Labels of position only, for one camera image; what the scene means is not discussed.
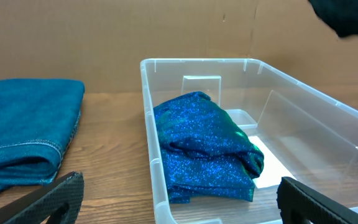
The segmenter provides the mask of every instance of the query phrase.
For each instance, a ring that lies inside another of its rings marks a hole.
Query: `blue denim fabric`
[[[0,81],[0,191],[51,183],[76,133],[84,91],[76,80]]]

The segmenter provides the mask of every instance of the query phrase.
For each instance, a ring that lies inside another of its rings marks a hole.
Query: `cardboard backdrop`
[[[306,0],[0,1],[0,79],[139,91],[139,62],[157,57],[253,57],[312,86],[358,84],[358,37],[338,39]]]

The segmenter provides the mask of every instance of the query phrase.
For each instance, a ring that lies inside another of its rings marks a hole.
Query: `folded fabric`
[[[179,96],[154,115],[171,203],[198,195],[252,201],[264,155],[208,95]]]
[[[76,80],[0,81],[0,191],[51,183],[76,133],[84,90]]]

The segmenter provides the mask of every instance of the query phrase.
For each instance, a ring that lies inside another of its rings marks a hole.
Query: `stitching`
[[[62,152],[60,151],[60,149],[62,148],[61,146],[59,146],[58,144],[52,142],[52,141],[49,141],[49,140],[44,140],[44,139],[34,139],[34,140],[30,140],[30,141],[26,141],[26,142],[19,142],[19,143],[16,143],[16,144],[7,144],[7,145],[3,145],[3,146],[0,146],[0,149],[2,148],[5,148],[5,147],[12,147],[12,146],[24,146],[24,145],[30,145],[30,144],[41,144],[41,145],[44,145],[44,146],[49,146],[51,148],[53,148],[54,150],[56,150],[60,156],[60,162],[59,162],[59,165],[57,167],[57,170],[56,172],[53,174],[53,175],[56,175],[60,166],[62,165],[62,160],[63,160],[63,156],[64,154],[66,153],[67,149],[69,148],[72,140],[74,139],[76,133],[77,133],[77,130],[78,130],[78,123],[80,121],[80,118],[81,118],[81,111],[78,112],[78,116],[77,116],[77,120],[75,121],[75,124],[74,124],[74,128],[73,130],[71,131],[71,134],[70,134],[70,140],[66,146],[66,150],[63,151],[63,154]],[[45,182],[45,179],[41,179],[41,185],[43,184],[46,184]]]
[[[51,142],[48,140],[43,140],[43,139],[36,139],[36,140],[30,140],[30,141],[20,142],[20,143],[16,143],[16,144],[4,145],[4,146],[0,146],[0,149],[5,148],[5,147],[25,146],[25,145],[31,145],[31,144],[40,144],[40,145],[51,147],[52,149],[57,151],[57,153],[59,154],[60,160],[62,160],[62,153],[59,150],[61,147],[59,147],[58,144],[55,144],[54,142]]]

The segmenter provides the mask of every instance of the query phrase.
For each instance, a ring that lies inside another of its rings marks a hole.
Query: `clear plastic bin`
[[[292,176],[358,207],[358,111],[254,59],[147,59],[140,64],[157,224],[280,219],[277,185]],[[254,201],[194,197],[169,204],[153,107],[203,91],[265,154]]]

